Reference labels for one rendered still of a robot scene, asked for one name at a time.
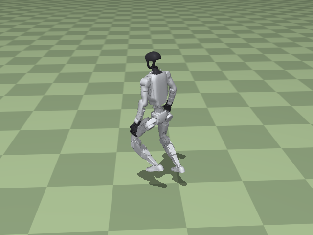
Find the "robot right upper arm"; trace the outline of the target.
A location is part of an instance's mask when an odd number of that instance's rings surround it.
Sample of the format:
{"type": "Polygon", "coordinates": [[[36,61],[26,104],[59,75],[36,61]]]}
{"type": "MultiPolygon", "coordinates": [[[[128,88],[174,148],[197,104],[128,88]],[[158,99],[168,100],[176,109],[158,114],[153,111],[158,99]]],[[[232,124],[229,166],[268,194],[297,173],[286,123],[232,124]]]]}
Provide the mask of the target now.
{"type": "Polygon", "coordinates": [[[174,84],[173,79],[171,78],[171,74],[169,71],[164,71],[164,72],[167,75],[167,85],[170,86],[168,91],[169,91],[169,93],[174,94],[176,92],[177,88],[174,84]]]}

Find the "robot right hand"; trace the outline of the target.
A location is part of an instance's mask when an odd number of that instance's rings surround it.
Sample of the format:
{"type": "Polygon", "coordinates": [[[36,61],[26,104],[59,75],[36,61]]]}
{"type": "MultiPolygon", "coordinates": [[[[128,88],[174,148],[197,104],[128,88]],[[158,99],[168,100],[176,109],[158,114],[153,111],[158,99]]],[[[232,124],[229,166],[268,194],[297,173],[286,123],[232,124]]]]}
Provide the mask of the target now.
{"type": "MultiPolygon", "coordinates": [[[[167,102],[168,102],[168,101],[167,101],[167,102]]],[[[164,110],[168,110],[168,111],[170,112],[170,111],[171,111],[171,106],[172,106],[172,104],[171,104],[171,105],[168,105],[167,102],[166,102],[165,105],[163,105],[163,107],[164,107],[164,110]]]]}

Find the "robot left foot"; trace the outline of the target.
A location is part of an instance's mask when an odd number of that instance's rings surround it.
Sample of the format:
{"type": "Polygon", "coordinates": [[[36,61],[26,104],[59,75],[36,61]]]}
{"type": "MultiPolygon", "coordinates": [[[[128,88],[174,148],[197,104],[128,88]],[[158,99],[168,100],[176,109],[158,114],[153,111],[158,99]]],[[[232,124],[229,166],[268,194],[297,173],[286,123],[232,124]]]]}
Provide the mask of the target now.
{"type": "Polygon", "coordinates": [[[163,166],[162,165],[157,165],[157,167],[153,167],[153,166],[151,166],[151,167],[148,167],[148,168],[146,168],[146,171],[148,171],[148,172],[153,172],[153,171],[163,171],[164,170],[164,168],[163,168],[163,166]]]}

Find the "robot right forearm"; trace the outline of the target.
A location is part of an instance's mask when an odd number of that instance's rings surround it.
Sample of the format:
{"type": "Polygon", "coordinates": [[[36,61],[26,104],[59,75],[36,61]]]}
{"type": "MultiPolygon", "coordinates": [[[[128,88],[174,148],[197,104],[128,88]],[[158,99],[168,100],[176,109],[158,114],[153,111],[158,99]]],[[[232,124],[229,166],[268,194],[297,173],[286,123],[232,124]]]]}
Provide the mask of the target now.
{"type": "Polygon", "coordinates": [[[172,102],[174,101],[175,96],[176,96],[176,92],[174,94],[169,93],[169,98],[168,98],[168,102],[167,102],[168,105],[172,104],[172,102]]]}

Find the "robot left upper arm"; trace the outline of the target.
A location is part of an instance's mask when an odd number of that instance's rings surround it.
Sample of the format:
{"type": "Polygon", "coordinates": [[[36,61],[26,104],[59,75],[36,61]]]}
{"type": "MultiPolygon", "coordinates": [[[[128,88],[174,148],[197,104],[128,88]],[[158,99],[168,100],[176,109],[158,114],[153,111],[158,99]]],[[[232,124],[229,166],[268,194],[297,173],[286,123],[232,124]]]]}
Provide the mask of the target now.
{"type": "Polygon", "coordinates": [[[148,106],[148,90],[151,85],[151,77],[147,76],[141,79],[141,100],[143,101],[143,107],[148,106]]]}

